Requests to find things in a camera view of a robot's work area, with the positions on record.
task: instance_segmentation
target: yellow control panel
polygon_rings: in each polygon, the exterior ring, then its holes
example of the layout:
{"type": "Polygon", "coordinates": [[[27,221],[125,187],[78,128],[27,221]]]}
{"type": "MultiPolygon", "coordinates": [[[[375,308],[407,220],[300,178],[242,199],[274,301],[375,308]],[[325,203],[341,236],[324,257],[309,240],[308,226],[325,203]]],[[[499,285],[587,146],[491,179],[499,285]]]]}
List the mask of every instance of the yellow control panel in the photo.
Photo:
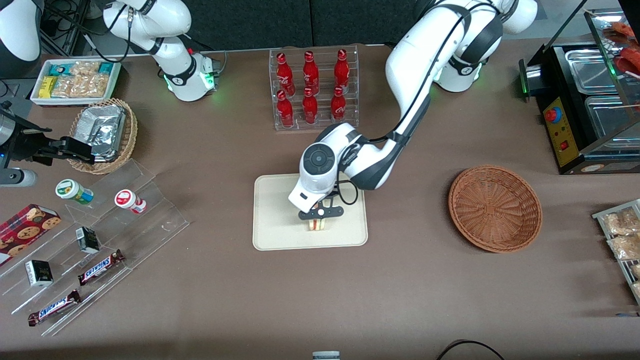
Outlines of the yellow control panel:
{"type": "Polygon", "coordinates": [[[542,113],[547,124],[547,131],[554,146],[556,159],[561,167],[578,157],[580,152],[573,138],[571,127],[566,119],[564,107],[560,98],[557,98],[542,113]]]}

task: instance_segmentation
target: wicker basket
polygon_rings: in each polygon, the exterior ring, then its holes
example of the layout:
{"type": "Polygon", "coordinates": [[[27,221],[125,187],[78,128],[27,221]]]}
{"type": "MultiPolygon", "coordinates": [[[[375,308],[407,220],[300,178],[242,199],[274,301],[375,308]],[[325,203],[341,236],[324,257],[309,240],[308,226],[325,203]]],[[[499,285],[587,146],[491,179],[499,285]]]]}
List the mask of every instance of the wicker basket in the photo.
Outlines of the wicker basket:
{"type": "MultiPolygon", "coordinates": [[[[133,113],[133,111],[131,111],[131,108],[129,107],[129,105],[127,105],[126,102],[119,99],[107,99],[101,102],[97,102],[95,104],[89,105],[89,108],[94,106],[107,105],[121,106],[127,112],[127,117],[124,122],[124,129],[122,129],[122,137],[120,138],[120,150],[118,150],[118,157],[110,163],[95,163],[93,165],[89,165],[77,160],[69,160],[71,166],[78,171],[89,172],[95,175],[104,175],[115,171],[131,158],[133,148],[136,145],[136,136],[138,135],[138,121],[136,120],[136,115],[133,113]]],[[[74,121],[73,125],[71,125],[69,136],[73,136],[76,132],[76,126],[78,125],[80,114],[76,116],[76,121],[74,121]]]]}
{"type": "Polygon", "coordinates": [[[464,237],[492,252],[522,250],[542,227],[542,207],[531,186],[492,165],[468,168],[454,180],[449,213],[464,237]]]}

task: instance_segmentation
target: aluminum foil package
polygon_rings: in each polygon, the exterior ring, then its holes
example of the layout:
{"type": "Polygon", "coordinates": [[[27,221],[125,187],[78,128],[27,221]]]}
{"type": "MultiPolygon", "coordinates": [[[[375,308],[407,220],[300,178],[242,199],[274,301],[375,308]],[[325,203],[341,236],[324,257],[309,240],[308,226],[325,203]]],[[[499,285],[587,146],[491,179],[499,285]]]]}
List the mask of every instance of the aluminum foil package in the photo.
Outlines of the aluminum foil package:
{"type": "Polygon", "coordinates": [[[96,162],[113,161],[118,157],[125,118],[125,110],[117,105],[84,109],[74,138],[91,145],[96,162]]]}

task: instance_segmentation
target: red emergency stop button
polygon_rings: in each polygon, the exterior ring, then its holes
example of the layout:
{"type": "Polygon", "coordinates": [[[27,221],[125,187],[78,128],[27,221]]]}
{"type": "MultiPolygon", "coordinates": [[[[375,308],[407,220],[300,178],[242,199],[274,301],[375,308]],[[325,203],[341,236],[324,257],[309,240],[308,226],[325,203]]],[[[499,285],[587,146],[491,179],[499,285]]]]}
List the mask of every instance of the red emergency stop button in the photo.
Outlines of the red emergency stop button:
{"type": "Polygon", "coordinates": [[[560,108],[558,108],[557,106],[554,106],[553,108],[545,112],[545,120],[549,121],[552,124],[556,124],[557,122],[560,121],[561,118],[562,118],[562,110],[560,110],[560,108]]]}

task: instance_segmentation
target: coca-cola bottle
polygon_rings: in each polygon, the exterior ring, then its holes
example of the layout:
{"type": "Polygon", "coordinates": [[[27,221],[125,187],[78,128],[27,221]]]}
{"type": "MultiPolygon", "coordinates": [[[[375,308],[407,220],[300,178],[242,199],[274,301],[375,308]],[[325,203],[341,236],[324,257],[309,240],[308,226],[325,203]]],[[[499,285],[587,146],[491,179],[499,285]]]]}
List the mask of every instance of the coca-cola bottle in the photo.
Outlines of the coca-cola bottle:
{"type": "Polygon", "coordinates": [[[309,86],[305,88],[305,98],[302,99],[302,108],[305,112],[305,121],[307,124],[315,124],[318,115],[318,101],[309,86]]]}
{"type": "Polygon", "coordinates": [[[314,95],[320,92],[320,79],[318,65],[314,61],[314,54],[311,51],[305,51],[305,66],[302,68],[305,75],[305,86],[309,86],[314,95]]]}
{"type": "Polygon", "coordinates": [[[284,127],[292,127],[293,126],[293,106],[291,106],[291,101],[287,99],[287,94],[283,90],[278,90],[278,116],[280,117],[280,122],[284,127]]]}
{"type": "Polygon", "coordinates": [[[287,57],[283,53],[276,55],[278,61],[278,81],[280,82],[280,88],[287,93],[287,96],[291,97],[296,93],[296,86],[293,85],[293,72],[287,64],[287,57]]]}
{"type": "Polygon", "coordinates": [[[331,121],[333,123],[342,122],[344,120],[344,110],[347,107],[347,102],[342,96],[342,88],[336,86],[333,89],[333,99],[331,99],[331,121]]]}
{"type": "Polygon", "coordinates": [[[338,50],[338,62],[333,68],[333,76],[335,77],[335,86],[342,88],[342,93],[349,92],[349,63],[347,62],[347,51],[338,50]]]}

